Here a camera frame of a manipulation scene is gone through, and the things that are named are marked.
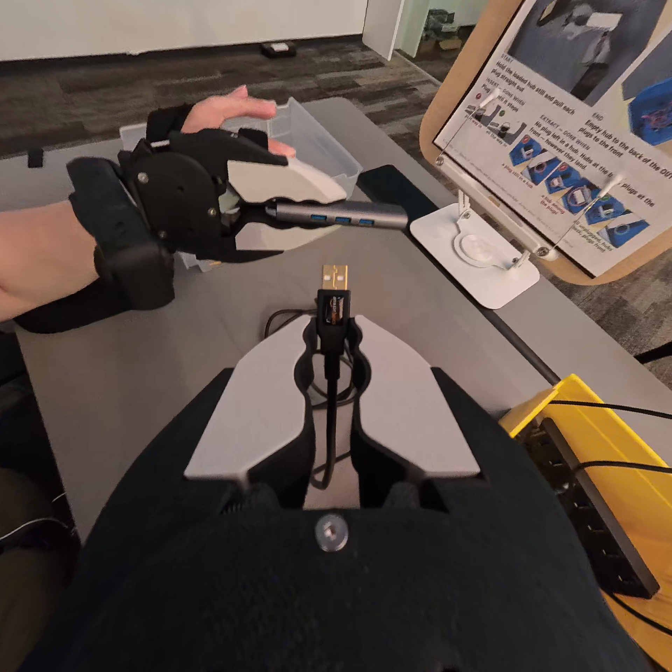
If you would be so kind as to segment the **person's left hand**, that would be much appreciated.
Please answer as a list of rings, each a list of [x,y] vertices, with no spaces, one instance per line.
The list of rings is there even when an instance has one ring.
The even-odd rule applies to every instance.
[[[206,129],[220,129],[227,120],[249,117],[271,120],[278,111],[273,100],[259,99],[248,94],[245,85],[225,96],[212,96],[197,102],[183,122],[182,134],[196,134]]]

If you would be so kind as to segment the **thin black cable small plug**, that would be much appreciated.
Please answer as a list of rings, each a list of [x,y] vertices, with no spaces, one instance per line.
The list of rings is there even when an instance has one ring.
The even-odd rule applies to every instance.
[[[354,381],[354,357],[348,345],[350,308],[348,266],[324,265],[315,307],[277,310],[269,316],[264,327],[263,339],[266,340],[301,316],[315,316],[316,352],[323,358],[326,388],[322,390],[314,382],[311,386],[322,397],[313,409],[325,410],[327,414],[326,458],[323,465],[313,469],[310,484],[320,491],[327,490],[335,466],[349,456],[348,451],[337,455],[337,410],[353,404],[358,395]]]

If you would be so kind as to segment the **black USB hub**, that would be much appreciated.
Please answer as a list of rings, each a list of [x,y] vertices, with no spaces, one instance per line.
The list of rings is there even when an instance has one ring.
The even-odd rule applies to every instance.
[[[600,585],[609,594],[652,599],[660,585],[552,419],[517,440],[556,494]]]

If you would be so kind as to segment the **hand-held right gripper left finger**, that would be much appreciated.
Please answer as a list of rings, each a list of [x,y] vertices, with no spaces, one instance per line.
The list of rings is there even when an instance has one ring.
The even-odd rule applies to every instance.
[[[189,481],[270,487],[282,505],[304,505],[316,457],[308,389],[315,319],[300,316],[235,365],[184,470]]]

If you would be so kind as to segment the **instruction poster board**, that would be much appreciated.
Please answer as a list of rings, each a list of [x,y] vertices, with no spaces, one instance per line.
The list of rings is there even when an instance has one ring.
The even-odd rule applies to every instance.
[[[490,1],[423,155],[561,280],[671,248],[671,2]]]

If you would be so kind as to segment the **yellow plastic bin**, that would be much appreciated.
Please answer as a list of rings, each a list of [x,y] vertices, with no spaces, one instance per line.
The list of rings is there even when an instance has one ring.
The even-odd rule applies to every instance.
[[[627,415],[665,421],[665,438],[671,438],[670,410],[640,401],[605,402],[574,374],[512,408],[500,425],[518,441],[527,426],[545,418],[555,422],[579,458],[577,469],[597,486],[660,585],[650,600],[600,590],[654,668],[670,671],[671,458],[651,448]]]

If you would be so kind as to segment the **grey metal USB hub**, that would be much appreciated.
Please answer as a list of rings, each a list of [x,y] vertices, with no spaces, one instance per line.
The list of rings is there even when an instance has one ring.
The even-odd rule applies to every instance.
[[[408,214],[402,207],[374,202],[274,202],[265,206],[265,212],[282,226],[310,230],[338,225],[404,231],[408,225]]]

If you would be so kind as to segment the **person's left forearm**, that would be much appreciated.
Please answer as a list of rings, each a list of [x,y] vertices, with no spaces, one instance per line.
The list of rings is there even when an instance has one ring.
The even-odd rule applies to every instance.
[[[99,279],[96,240],[69,200],[1,213],[1,322]]]

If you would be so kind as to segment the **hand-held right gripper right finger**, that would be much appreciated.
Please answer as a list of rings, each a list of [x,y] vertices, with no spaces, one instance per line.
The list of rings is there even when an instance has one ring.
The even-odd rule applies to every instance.
[[[432,366],[414,348],[356,315],[351,358],[351,462],[361,503],[383,503],[397,483],[480,475]]]

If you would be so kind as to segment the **clear plastic bin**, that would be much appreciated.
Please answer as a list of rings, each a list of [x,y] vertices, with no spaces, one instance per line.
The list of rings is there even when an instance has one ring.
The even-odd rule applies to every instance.
[[[277,107],[271,120],[239,117],[223,123],[223,129],[236,132],[240,128],[261,130],[269,139],[292,147],[296,158],[335,178],[350,198],[362,166],[333,136],[294,98]],[[317,229],[318,239],[337,230],[336,226]]]

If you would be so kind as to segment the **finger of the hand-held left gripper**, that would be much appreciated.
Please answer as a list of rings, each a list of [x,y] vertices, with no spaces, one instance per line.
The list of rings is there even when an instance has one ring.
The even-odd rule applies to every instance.
[[[229,159],[226,172],[228,190],[236,193],[239,206],[274,199],[331,204],[349,196],[335,178],[296,158],[283,165]]]
[[[224,227],[223,261],[257,261],[303,247],[318,239],[318,231],[277,229],[267,223],[231,223]]]

